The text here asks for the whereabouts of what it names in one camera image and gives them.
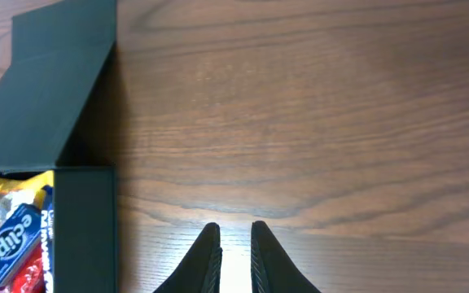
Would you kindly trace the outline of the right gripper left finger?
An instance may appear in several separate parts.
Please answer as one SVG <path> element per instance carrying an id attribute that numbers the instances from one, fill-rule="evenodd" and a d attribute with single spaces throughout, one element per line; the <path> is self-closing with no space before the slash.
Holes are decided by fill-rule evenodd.
<path id="1" fill-rule="evenodd" d="M 172 274 L 154 293 L 218 293 L 221 281 L 221 233 L 208 223 Z"/>

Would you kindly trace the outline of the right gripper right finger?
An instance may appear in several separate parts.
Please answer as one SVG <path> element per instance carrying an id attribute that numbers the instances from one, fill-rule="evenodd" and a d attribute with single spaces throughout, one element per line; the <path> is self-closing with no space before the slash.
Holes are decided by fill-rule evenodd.
<path id="1" fill-rule="evenodd" d="M 264 221 L 252 223 L 251 280 L 253 293 L 320 293 Z"/>

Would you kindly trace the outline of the dark blue Cadbury chocolate bar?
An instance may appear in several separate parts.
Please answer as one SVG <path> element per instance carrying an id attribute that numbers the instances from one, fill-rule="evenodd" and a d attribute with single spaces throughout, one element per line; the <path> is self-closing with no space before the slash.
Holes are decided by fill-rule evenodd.
<path id="1" fill-rule="evenodd" d="M 54 292 L 54 203 L 52 186 L 44 186 L 46 193 L 41 210 L 41 248 L 45 293 Z"/>

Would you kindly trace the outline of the red Hacks candy bag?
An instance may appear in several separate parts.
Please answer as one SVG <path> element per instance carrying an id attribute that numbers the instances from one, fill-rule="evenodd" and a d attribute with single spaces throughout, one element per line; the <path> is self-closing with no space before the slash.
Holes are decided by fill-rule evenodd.
<path id="1" fill-rule="evenodd" d="M 44 291 L 42 249 L 37 246 L 19 272 L 0 293 L 38 293 Z"/>

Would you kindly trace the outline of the blue Eclipse mint box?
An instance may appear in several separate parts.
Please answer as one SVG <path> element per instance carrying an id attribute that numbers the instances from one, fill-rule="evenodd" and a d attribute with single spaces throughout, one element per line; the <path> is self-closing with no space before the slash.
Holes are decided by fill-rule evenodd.
<path id="1" fill-rule="evenodd" d="M 0 288 L 20 270 L 40 242 L 41 215 L 22 203 L 0 227 Z"/>

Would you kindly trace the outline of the yellow Hacks candy bag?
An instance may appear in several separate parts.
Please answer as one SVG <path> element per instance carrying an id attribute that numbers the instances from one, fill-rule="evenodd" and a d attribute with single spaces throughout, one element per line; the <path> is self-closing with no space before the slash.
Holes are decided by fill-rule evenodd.
<path id="1" fill-rule="evenodd" d="M 0 177 L 0 227 L 22 204 L 41 208 L 46 196 L 44 186 L 54 186 L 54 172 L 47 171 L 27 180 Z"/>

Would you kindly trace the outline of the dark green gift box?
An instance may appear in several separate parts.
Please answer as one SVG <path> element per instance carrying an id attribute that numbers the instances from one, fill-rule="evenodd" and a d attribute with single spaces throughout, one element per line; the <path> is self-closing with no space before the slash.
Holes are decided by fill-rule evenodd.
<path id="1" fill-rule="evenodd" d="M 61 1 L 12 20 L 0 78 L 0 175 L 54 174 L 53 289 L 114 292 L 115 174 L 76 128 L 116 43 L 114 0 Z"/>

